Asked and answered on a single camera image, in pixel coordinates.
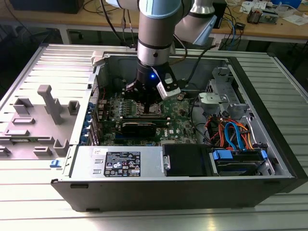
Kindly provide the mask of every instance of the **slotted metal surface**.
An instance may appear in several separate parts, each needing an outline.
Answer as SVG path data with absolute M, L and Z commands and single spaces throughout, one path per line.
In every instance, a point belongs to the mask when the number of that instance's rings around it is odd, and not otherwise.
M 92 73 L 90 58 L 98 46 L 50 45 L 29 62 L 15 92 L 1 107 L 0 131 L 5 128 L 18 95 L 43 104 L 35 95 L 41 83 L 50 83 L 62 103 L 82 98 Z M 130 49 L 117 48 L 130 52 Z M 275 58 L 264 53 L 214 52 L 235 56 L 259 93 L 299 162 L 308 173 L 308 104 L 305 92 Z M 305 230 L 308 228 L 308 184 L 288 194 L 277 194 L 254 208 L 176 211 L 79 213 L 50 186 L 61 174 L 49 161 L 0 161 L 1 230 Z

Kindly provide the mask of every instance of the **robotic arm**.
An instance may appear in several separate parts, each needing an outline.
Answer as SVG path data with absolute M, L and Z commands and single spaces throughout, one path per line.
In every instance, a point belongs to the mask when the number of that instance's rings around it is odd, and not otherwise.
M 147 112 L 158 103 L 180 93 L 169 66 L 175 33 L 181 40 L 205 44 L 216 21 L 212 0 L 106 0 L 129 10 L 139 10 L 137 75 L 126 87 L 126 96 L 142 103 Z

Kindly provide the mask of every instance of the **motherboard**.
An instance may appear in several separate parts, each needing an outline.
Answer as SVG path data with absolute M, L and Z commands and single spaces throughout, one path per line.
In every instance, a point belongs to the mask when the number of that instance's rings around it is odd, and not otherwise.
M 153 104 L 148 113 L 121 94 L 101 100 L 102 146 L 161 146 L 196 143 L 188 117 L 189 99 L 184 95 Z

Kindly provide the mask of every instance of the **blue cable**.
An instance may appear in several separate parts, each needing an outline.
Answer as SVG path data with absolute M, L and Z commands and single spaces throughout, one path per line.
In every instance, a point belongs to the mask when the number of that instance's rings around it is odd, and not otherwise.
M 236 147 L 235 147 L 235 145 L 230 141 L 229 134 L 228 134 L 228 128 L 229 128 L 231 125 L 235 128 L 236 139 L 237 139 L 237 143 L 239 144 L 239 148 L 240 148 L 241 150 L 246 151 L 246 149 L 245 149 L 245 147 L 244 147 L 244 144 L 243 144 L 243 142 L 242 142 L 242 140 L 241 140 L 241 133 L 240 133 L 240 130 L 239 130 L 239 128 L 237 127 L 237 125 L 236 125 L 235 123 L 233 123 L 233 122 L 229 122 L 229 123 L 227 123 L 226 126 L 225 126 L 225 137 L 226 137 L 226 141 L 231 145 L 231 147 L 233 148 L 233 150 L 236 151 Z
M 224 19 L 224 20 L 227 20 L 227 21 L 232 25 L 232 30 L 233 30 L 233 38 L 232 38 L 231 46 L 229 46 L 229 48 L 228 48 L 228 51 L 229 51 L 230 48 L 234 46 L 235 27 L 234 27 L 233 22 L 232 22 L 230 19 L 228 19 L 228 18 L 223 18 L 223 19 Z

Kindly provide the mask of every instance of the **power supply label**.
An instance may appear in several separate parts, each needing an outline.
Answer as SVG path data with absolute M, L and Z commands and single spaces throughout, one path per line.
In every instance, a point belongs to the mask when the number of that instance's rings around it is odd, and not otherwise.
M 139 177 L 141 173 L 140 152 L 107 152 L 106 177 Z

